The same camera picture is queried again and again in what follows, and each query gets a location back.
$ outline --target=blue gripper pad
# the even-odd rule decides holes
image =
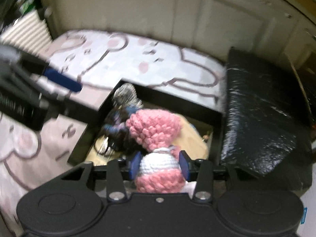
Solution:
[[[185,159],[182,152],[179,154],[179,165],[182,171],[182,175],[186,181],[190,178],[189,162]]]
[[[130,179],[134,180],[138,174],[138,170],[139,170],[139,164],[140,161],[142,160],[142,154],[141,152],[137,152],[136,155],[134,156],[134,158],[130,161],[129,164],[129,175],[130,175]]]

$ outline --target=black furniture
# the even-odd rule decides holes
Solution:
[[[242,165],[273,189],[310,187],[310,115],[295,76],[236,49],[226,67],[221,164]]]

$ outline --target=figurine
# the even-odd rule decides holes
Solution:
[[[107,138],[105,138],[101,148],[99,150],[96,149],[96,151],[105,156],[111,155],[114,151],[130,154],[139,145],[130,138],[125,122],[131,114],[143,106],[142,101],[137,98],[134,86],[126,83],[115,91],[112,102],[114,108],[106,117],[100,134]]]

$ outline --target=radiator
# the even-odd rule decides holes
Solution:
[[[40,20],[36,10],[15,21],[0,35],[0,42],[10,44],[35,56],[52,42],[45,20]]]

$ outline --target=white door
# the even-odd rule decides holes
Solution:
[[[42,0],[59,34],[74,28],[123,31],[171,40],[175,0]]]
[[[298,15],[283,0],[177,0],[172,41],[222,61],[233,46],[275,62]]]

